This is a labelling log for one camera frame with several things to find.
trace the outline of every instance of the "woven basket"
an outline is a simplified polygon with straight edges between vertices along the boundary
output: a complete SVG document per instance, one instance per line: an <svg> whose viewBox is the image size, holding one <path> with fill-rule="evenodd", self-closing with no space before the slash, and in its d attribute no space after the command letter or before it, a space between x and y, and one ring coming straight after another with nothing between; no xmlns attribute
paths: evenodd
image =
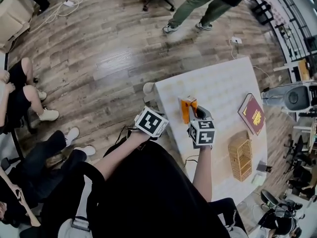
<svg viewBox="0 0 317 238"><path fill-rule="evenodd" d="M233 177L239 181L244 181L252 173L251 142L246 135L234 138L229 144Z"/></svg>

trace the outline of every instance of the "sneaker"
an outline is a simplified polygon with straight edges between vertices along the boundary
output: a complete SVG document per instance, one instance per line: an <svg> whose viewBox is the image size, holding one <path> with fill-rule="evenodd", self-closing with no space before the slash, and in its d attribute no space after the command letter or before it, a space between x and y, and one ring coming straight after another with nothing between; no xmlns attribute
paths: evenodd
<svg viewBox="0 0 317 238"><path fill-rule="evenodd" d="M173 27L171 27L170 24L167 24L166 26L163 27L163 32L164 32L165 34L168 34L168 33L170 33L170 32L175 32L175 31L177 31L178 28L179 28L179 26L173 28Z"/></svg>
<svg viewBox="0 0 317 238"><path fill-rule="evenodd" d="M84 153L86 153L87 156L92 156L96 153L96 149L91 145L88 145L85 148L75 147L74 150L83 151Z"/></svg>
<svg viewBox="0 0 317 238"><path fill-rule="evenodd" d="M203 30L207 30L207 31L210 31L212 29L212 25L211 24L209 24L208 26L203 26L201 22L197 23L196 27L198 29L201 29L201 30L203 29Z"/></svg>
<svg viewBox="0 0 317 238"><path fill-rule="evenodd" d="M55 121L59 117L57 110L44 109L44 113L39 116L41 121Z"/></svg>
<svg viewBox="0 0 317 238"><path fill-rule="evenodd" d="M71 142L79 136L79 128L73 127L65 136L66 147L71 145Z"/></svg>
<svg viewBox="0 0 317 238"><path fill-rule="evenodd" d="M47 93L46 92L42 92L42 90L39 90L39 89L37 89L37 90L38 90L38 94L39 94L40 100L41 101L45 100L46 97L48 96Z"/></svg>

